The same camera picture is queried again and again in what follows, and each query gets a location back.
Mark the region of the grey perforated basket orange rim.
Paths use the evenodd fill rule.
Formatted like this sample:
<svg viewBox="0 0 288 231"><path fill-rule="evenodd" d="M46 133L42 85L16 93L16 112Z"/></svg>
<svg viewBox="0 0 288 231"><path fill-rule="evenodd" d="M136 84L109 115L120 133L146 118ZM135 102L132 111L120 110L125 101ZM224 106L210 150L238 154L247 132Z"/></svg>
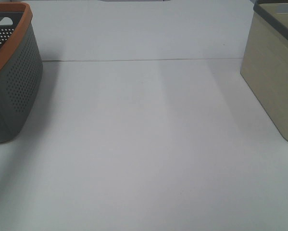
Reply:
<svg viewBox="0 0 288 231"><path fill-rule="evenodd" d="M0 2L0 143L22 130L42 79L41 60L32 27L32 11L24 2Z"/></svg>

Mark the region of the beige basket grey rim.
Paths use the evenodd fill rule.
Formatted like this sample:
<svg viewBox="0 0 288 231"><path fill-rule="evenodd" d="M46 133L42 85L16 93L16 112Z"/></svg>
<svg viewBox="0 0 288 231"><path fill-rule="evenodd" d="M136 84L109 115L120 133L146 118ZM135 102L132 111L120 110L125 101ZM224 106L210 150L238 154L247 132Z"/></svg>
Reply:
<svg viewBox="0 0 288 231"><path fill-rule="evenodd" d="M288 141L288 0L257 0L240 73Z"/></svg>

